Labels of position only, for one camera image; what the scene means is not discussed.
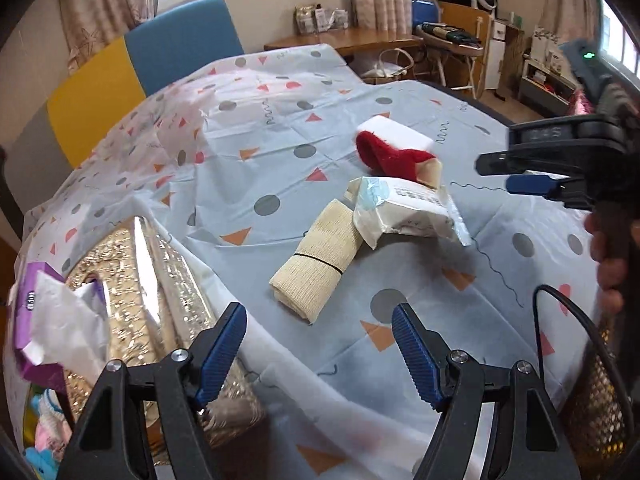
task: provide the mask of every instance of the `wet wipes package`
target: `wet wipes package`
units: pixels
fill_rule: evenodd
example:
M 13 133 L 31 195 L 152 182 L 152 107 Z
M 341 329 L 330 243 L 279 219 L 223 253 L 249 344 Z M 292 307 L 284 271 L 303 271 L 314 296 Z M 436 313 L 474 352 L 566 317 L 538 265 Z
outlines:
M 352 180 L 345 198 L 354 203 L 353 224 L 375 249 L 384 233 L 440 237 L 471 244 L 447 189 L 431 189 L 402 178 L 364 176 Z

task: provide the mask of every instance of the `black elastic band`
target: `black elastic band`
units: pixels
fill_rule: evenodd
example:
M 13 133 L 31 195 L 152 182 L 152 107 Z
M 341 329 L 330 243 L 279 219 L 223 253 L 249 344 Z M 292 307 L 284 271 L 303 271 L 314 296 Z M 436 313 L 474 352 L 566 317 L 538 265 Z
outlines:
M 328 265 L 332 269 L 337 270 L 338 272 L 340 272 L 340 275 L 342 275 L 342 271 L 340 269 L 338 269 L 338 267 L 336 267 L 335 265 L 330 264 L 329 262 L 321 260 L 320 258 L 316 258 L 315 256 L 311 256 L 311 254 L 294 253 L 293 255 L 294 256 L 304 256 L 305 258 L 311 258 L 312 260 L 315 260 L 316 262 L 321 262 L 322 264 Z

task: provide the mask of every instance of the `human hand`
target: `human hand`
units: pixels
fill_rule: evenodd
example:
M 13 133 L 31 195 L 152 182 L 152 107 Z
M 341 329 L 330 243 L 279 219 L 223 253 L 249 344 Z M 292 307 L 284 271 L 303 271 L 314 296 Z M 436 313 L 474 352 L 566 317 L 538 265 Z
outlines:
M 622 294 L 613 287 L 625 281 L 627 262 L 621 258 L 607 257 L 607 237 L 600 230 L 600 222 L 596 213 L 587 216 L 584 228 L 593 235 L 591 257 L 600 264 L 597 272 L 598 285 L 601 289 L 598 294 L 598 304 L 605 312 L 617 314 L 624 307 L 625 301 Z M 631 224 L 631 237 L 640 247 L 640 221 Z

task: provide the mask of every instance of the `tablecloth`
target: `tablecloth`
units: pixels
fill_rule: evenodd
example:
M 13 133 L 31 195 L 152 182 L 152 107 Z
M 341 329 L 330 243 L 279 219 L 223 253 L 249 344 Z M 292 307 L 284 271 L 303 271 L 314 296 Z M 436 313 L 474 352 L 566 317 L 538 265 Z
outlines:
M 474 243 L 388 235 L 375 251 L 363 246 L 310 326 L 274 300 L 268 280 L 348 181 L 367 174 L 354 134 L 376 114 L 436 140 Z M 41 260 L 66 274 L 121 220 L 153 218 L 219 314 L 233 298 L 250 313 L 239 355 L 270 414 L 266 477 L 408 479 L 438 414 L 393 339 L 396 304 L 408 301 L 451 348 L 503 367 L 537 363 L 530 298 L 539 283 L 596 312 L 581 214 L 476 174 L 478 154 L 504 149 L 506 133 L 419 82 L 365 85 L 326 45 L 219 60 L 140 104 L 28 213 L 16 266 Z M 549 298 L 540 323 L 546 387 L 560 405 L 586 336 Z M 4 366 L 20 435 L 26 386 L 11 352 Z M 486 406 L 468 478 L 481 470 L 490 419 Z

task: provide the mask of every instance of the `wooden desk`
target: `wooden desk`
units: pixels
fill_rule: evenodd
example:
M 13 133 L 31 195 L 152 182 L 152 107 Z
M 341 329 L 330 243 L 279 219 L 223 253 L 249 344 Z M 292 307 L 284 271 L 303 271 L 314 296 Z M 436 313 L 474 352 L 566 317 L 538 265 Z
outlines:
M 407 48 L 420 46 L 422 41 L 411 34 L 373 30 L 371 28 L 351 27 L 343 30 L 328 30 L 318 34 L 290 36 L 283 40 L 272 41 L 264 45 L 265 50 L 288 48 L 292 46 L 314 45 L 326 43 L 331 45 L 341 56 L 350 56 L 366 50 L 382 50 L 384 48 Z

